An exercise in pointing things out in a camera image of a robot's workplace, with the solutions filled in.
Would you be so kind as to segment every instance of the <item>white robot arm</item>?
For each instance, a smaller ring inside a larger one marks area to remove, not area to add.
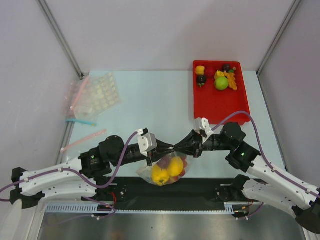
[[[146,160],[151,166],[172,152],[199,158],[203,151],[228,150],[230,153],[226,160],[232,167],[268,184],[239,175],[234,180],[234,186],[239,192],[246,198],[286,212],[302,227],[320,233],[320,189],[268,162],[260,151],[244,142],[246,134],[237,123],[227,123],[219,134],[214,134],[209,121],[198,118],[194,122],[194,130],[176,145],[157,140],[147,129],[137,130],[135,134],[139,134],[137,144],[129,145],[127,142],[125,145],[119,136],[110,136],[98,147],[66,163],[31,172],[22,168],[14,169],[12,181],[17,183],[17,187],[11,191],[10,201],[35,200],[23,207],[28,208],[35,206],[40,200],[92,197],[97,189],[108,186],[101,186],[94,180],[111,173],[110,164],[117,167],[117,172],[124,164],[142,160]]]

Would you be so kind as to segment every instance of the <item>green lime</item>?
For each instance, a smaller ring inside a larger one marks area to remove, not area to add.
[[[224,76],[220,76],[214,81],[214,86],[218,90],[225,90],[228,87],[228,79]]]

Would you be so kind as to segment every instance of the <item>white wall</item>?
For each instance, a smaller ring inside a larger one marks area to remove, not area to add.
[[[320,1],[304,1],[260,81],[289,169],[320,187]]]
[[[47,0],[84,72],[257,70],[293,0]]]
[[[0,188],[11,170],[54,163],[64,132],[65,95],[75,78],[35,0],[0,1]],[[9,198],[10,191],[0,198]],[[0,202],[0,223],[10,203]],[[21,239],[33,210],[23,212]]]

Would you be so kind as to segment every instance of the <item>yellow bell pepper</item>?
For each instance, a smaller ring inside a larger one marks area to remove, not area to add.
[[[179,176],[182,171],[184,170],[184,162],[182,161],[181,157],[175,156],[171,159],[171,162],[167,168],[168,174],[170,177],[177,177]]]
[[[205,75],[205,67],[204,66],[197,66],[195,68],[196,75]]]
[[[151,179],[155,184],[162,186],[169,181],[170,176],[167,169],[162,169],[156,164],[151,169]]]

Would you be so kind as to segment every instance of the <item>metal floor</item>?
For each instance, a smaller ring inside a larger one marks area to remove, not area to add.
[[[305,240],[302,228],[270,206],[249,220],[217,214],[116,214],[48,226],[76,216],[46,213],[38,240]]]

